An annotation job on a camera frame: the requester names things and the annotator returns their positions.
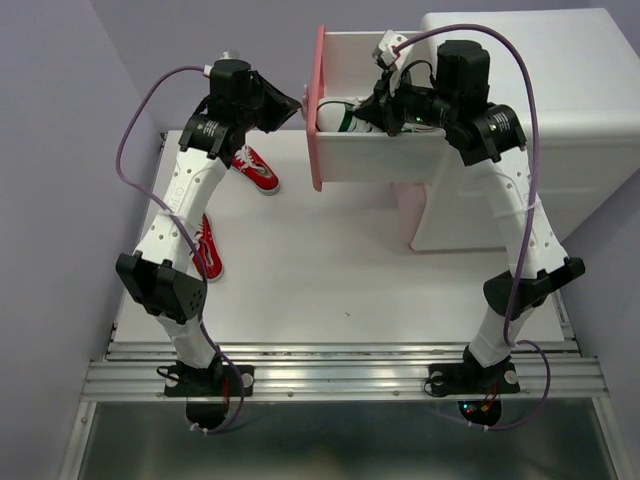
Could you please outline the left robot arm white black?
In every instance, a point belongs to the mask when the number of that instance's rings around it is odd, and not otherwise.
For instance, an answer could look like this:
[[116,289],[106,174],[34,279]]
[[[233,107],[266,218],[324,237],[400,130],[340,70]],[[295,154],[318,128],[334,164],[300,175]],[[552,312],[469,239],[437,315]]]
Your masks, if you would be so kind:
[[156,318],[175,348],[175,364],[159,373],[166,395],[241,396],[246,391],[241,373],[204,326],[207,280],[196,235],[247,133],[278,130],[300,104],[244,60],[225,55],[198,71],[208,79],[209,92],[182,130],[164,196],[139,189],[159,210],[133,253],[119,255],[116,272],[132,300]]

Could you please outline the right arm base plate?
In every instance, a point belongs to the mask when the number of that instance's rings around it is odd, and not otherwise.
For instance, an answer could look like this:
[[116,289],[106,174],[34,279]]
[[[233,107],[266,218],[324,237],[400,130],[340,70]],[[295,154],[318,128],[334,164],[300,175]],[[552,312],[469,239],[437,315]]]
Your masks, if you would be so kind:
[[500,397],[521,391],[515,367],[509,361],[488,369],[470,363],[432,364],[422,388],[433,398],[459,396],[459,420],[484,430],[494,429],[501,419]]

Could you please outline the green sneaker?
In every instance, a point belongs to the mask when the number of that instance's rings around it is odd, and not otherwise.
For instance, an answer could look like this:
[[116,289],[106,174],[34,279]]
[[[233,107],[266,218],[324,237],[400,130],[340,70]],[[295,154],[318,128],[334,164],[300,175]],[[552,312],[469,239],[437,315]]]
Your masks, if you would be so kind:
[[[328,133],[389,133],[367,120],[355,116],[355,110],[363,97],[323,97],[315,107],[313,124],[317,132]],[[423,134],[441,131],[438,125],[429,124],[422,116],[406,114],[400,134]]]

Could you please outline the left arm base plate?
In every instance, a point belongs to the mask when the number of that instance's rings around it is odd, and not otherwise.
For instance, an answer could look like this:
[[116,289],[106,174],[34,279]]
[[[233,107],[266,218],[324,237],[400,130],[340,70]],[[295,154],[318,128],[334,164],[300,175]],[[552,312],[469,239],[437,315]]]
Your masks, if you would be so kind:
[[164,380],[165,397],[186,400],[185,417],[190,429],[204,435],[231,430],[245,400],[253,395],[253,365],[214,362],[210,368],[195,369],[176,362],[157,367],[156,374]]

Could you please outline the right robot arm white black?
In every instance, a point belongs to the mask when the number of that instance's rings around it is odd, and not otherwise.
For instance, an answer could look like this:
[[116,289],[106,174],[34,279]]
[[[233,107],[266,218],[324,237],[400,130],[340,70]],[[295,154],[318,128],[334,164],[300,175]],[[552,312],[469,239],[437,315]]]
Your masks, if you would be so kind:
[[383,73],[356,117],[389,136],[407,123],[442,129],[479,182],[508,255],[508,270],[483,285],[487,310],[461,362],[431,365],[426,391],[433,397],[517,393],[510,354],[525,321],[549,295],[583,275],[584,262],[567,254],[535,192],[517,114],[488,99],[490,56],[479,43],[442,43],[428,87],[411,83],[411,67],[395,45],[380,43],[373,58]]

